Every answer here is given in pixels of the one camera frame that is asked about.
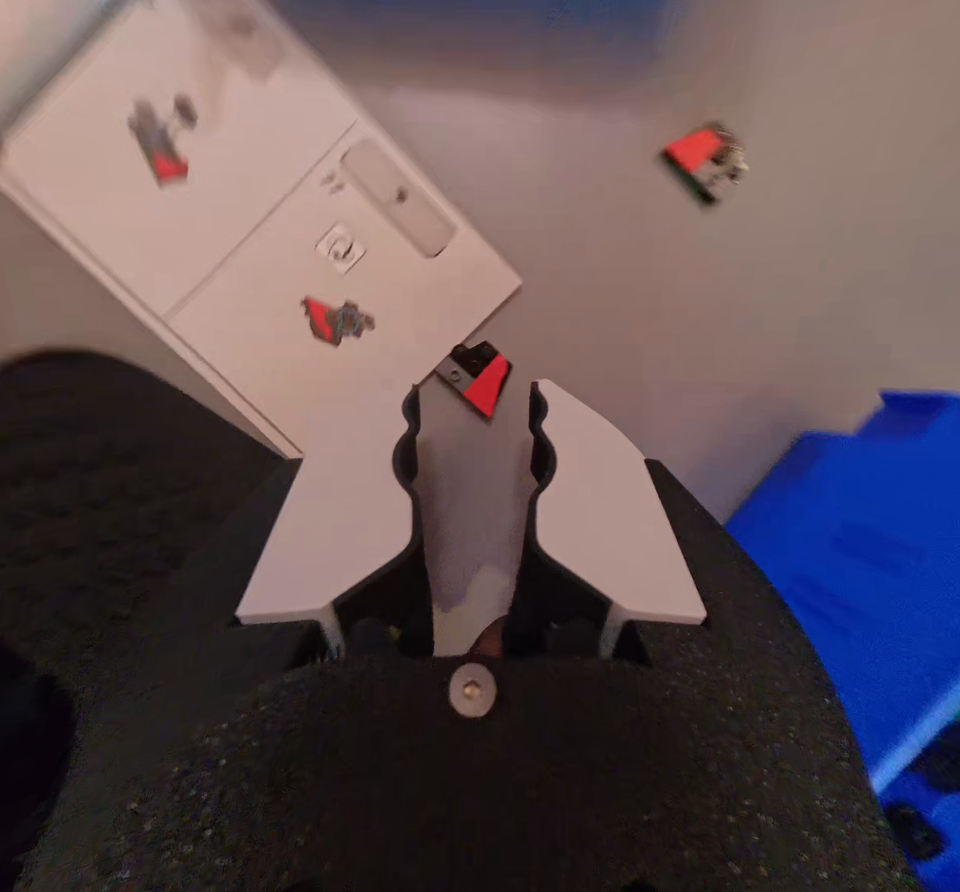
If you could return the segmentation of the small red black brick assembly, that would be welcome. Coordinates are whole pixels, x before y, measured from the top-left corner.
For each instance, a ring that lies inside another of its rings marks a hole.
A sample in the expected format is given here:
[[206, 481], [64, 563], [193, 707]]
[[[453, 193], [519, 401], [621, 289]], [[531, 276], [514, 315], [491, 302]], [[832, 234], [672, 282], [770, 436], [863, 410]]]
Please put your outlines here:
[[719, 204], [749, 171], [743, 143], [718, 121], [701, 124], [668, 142], [660, 158], [679, 183], [706, 207]]
[[496, 413], [513, 364], [487, 340], [460, 343], [434, 368], [434, 375], [485, 422]]

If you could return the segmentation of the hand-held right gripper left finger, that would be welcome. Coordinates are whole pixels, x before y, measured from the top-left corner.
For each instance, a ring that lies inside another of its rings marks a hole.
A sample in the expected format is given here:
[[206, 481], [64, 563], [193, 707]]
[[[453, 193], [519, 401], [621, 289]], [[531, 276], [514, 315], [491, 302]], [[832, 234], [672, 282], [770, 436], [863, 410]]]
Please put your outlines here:
[[314, 622], [342, 656], [361, 622], [423, 655], [421, 390], [356, 387], [321, 407], [235, 611], [244, 626]]

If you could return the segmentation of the white instruction booklet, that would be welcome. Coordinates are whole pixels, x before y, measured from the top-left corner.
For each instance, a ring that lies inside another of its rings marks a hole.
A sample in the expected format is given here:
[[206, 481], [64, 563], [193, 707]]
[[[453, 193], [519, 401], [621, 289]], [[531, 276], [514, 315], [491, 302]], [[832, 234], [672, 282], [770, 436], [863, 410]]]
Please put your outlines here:
[[121, 0], [18, 118], [6, 197], [282, 454], [427, 378], [520, 275], [268, 0]]

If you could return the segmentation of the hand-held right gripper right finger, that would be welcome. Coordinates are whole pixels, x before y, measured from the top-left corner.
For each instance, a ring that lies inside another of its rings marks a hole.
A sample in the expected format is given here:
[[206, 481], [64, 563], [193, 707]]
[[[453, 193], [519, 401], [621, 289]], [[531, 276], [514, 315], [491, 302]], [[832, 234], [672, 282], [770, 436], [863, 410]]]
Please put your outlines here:
[[532, 383], [529, 586], [548, 623], [589, 621], [613, 658], [629, 624], [702, 626], [707, 610], [627, 436], [556, 382]]

